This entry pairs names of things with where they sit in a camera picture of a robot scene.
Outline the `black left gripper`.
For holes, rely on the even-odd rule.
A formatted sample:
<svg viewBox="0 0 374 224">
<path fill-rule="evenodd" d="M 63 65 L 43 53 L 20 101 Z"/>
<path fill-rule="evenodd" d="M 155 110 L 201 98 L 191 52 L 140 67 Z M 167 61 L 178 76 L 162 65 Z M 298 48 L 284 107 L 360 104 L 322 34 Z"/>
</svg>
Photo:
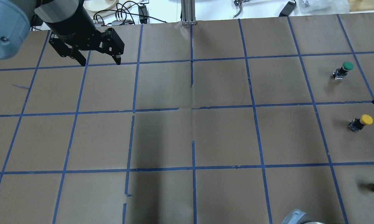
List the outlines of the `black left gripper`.
<svg viewBox="0 0 374 224">
<path fill-rule="evenodd" d="M 121 64 L 125 43 L 114 28 L 100 32 L 90 19 L 49 23 L 52 30 L 49 44 L 61 57 L 70 57 L 79 65 L 86 65 L 81 51 L 97 51 L 110 55 L 117 65 Z"/>
</svg>

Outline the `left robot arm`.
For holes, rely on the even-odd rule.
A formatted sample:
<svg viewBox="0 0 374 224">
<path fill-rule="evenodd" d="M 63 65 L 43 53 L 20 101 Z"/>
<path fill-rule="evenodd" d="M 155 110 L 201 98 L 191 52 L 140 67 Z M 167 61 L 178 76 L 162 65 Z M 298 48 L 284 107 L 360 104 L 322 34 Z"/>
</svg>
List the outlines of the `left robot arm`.
<svg viewBox="0 0 374 224">
<path fill-rule="evenodd" d="M 96 29 L 83 0 L 0 0 L 0 60 L 20 50 L 36 14 L 51 29 L 49 43 L 61 57 L 86 65 L 81 51 L 110 55 L 121 64 L 125 44 L 115 29 Z"/>
</svg>

